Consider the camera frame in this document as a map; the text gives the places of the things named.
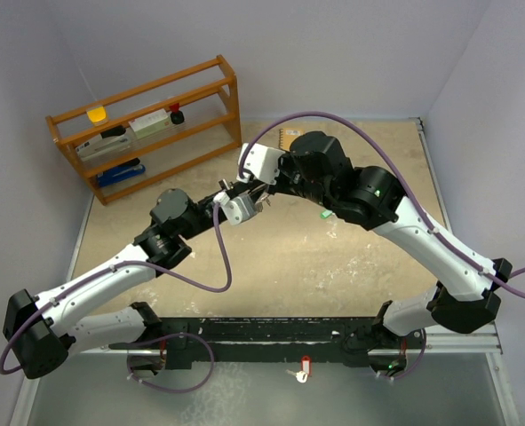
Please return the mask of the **large silver keyring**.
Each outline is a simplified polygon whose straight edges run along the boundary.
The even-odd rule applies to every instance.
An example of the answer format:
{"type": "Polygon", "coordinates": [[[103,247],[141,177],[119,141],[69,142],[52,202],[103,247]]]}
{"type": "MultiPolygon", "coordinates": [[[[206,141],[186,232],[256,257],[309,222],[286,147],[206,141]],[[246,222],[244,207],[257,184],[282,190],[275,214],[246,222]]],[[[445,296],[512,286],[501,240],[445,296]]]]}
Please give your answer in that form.
{"type": "Polygon", "coordinates": [[[257,212],[261,212],[265,204],[270,205],[270,193],[268,189],[268,185],[263,185],[251,192],[251,199],[254,202],[254,207],[257,212]]]}

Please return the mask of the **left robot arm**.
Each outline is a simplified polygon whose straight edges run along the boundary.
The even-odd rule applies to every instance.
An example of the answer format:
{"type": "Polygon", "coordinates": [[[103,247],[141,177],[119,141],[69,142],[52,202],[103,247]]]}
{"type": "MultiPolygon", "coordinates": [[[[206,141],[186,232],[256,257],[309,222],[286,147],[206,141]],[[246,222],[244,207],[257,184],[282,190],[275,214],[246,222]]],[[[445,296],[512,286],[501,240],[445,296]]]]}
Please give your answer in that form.
{"type": "Polygon", "coordinates": [[[168,189],[151,209],[150,225],[120,252],[80,277],[31,295],[26,289],[8,300],[3,334],[7,341],[0,358],[0,374],[22,372],[28,379],[48,375],[70,356],[108,343],[136,343],[150,348],[160,339],[160,326],[143,304],[132,304],[111,315],[93,311],[125,291],[170,275],[196,288],[223,293],[174,271],[190,255],[187,241],[256,215],[256,203],[266,184],[255,179],[222,187],[200,201],[181,189],[168,189]]]}

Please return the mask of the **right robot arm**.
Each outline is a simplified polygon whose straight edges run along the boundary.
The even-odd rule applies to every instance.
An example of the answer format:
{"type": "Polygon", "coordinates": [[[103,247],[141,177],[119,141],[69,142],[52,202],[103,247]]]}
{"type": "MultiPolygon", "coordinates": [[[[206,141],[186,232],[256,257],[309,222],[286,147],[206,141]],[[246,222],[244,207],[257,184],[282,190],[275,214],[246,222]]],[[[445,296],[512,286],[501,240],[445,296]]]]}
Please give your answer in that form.
{"type": "Polygon", "coordinates": [[[419,296],[383,303],[372,328],[379,345],[393,347],[410,332],[433,325],[470,334],[496,318],[501,299],[492,280],[507,278],[511,264],[477,254],[431,217],[421,217],[388,170],[353,166],[340,142],[321,131],[296,138],[273,170],[273,193],[322,205],[391,241],[436,277],[419,296]]]}

